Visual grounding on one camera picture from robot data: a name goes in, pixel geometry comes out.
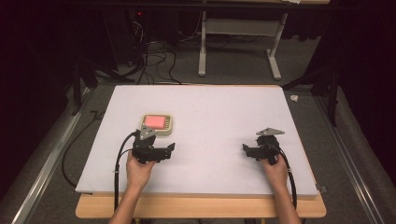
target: white desk leg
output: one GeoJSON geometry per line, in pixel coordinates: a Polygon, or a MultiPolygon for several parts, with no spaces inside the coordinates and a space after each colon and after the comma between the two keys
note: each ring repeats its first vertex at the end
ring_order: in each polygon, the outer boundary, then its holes
{"type": "Polygon", "coordinates": [[[201,50],[199,52],[198,76],[206,74],[206,12],[202,12],[201,50]]]}
{"type": "Polygon", "coordinates": [[[275,80],[280,80],[282,78],[279,73],[279,68],[277,67],[275,53],[276,53],[277,46],[279,44],[280,37],[282,36],[283,28],[285,27],[287,17],[288,17],[288,13],[282,14],[282,18],[280,19],[279,25],[277,26],[274,45],[273,45],[272,49],[267,50],[268,61],[270,63],[273,77],[275,80]]]}

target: hand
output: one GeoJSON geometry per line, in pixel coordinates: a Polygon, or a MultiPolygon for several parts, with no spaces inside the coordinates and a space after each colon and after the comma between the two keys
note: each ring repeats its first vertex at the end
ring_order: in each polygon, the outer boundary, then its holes
{"type": "Polygon", "coordinates": [[[268,160],[261,160],[261,163],[271,188],[273,191],[278,192],[287,189],[288,170],[283,157],[280,154],[276,155],[276,157],[277,163],[274,165],[270,165],[268,160]]]}
{"type": "Polygon", "coordinates": [[[127,189],[138,189],[139,191],[149,182],[152,167],[155,161],[149,161],[142,164],[132,155],[132,151],[128,152],[128,161],[126,162],[126,172],[128,177],[127,189]]]}

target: white board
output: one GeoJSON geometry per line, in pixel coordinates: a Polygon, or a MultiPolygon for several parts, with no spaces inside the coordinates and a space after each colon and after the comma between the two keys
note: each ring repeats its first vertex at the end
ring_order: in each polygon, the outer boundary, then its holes
{"type": "MultiPolygon", "coordinates": [[[[173,132],[155,147],[176,143],[170,160],[155,164],[144,192],[271,195],[262,166],[246,157],[242,144],[256,147],[256,132],[277,135],[293,171],[299,196],[318,191],[284,93],[278,86],[118,86],[92,145],[77,192],[113,192],[114,167],[125,137],[145,114],[172,115],[173,132]]],[[[134,138],[126,144],[131,148],[134,138]]],[[[120,160],[125,190],[126,154],[120,160]]]]}

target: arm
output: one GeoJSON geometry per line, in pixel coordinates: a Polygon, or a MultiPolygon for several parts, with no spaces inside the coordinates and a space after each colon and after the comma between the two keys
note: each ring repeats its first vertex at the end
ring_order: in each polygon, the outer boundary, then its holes
{"type": "Polygon", "coordinates": [[[301,223],[300,218],[291,202],[287,188],[288,171],[281,155],[277,155],[277,164],[270,165],[268,160],[261,160],[264,172],[273,189],[276,202],[276,212],[279,223],[301,223]]]}
{"type": "Polygon", "coordinates": [[[131,223],[137,200],[143,188],[149,182],[151,169],[154,164],[155,161],[141,164],[132,156],[131,151],[128,152],[128,161],[126,163],[127,187],[117,210],[110,219],[110,223],[131,223]]]}

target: pink block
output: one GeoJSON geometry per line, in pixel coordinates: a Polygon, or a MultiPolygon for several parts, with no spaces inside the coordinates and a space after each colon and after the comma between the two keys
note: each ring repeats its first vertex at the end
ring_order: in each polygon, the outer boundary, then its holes
{"type": "Polygon", "coordinates": [[[144,121],[145,125],[156,130],[165,129],[165,117],[164,116],[154,116],[147,115],[144,121]]]}

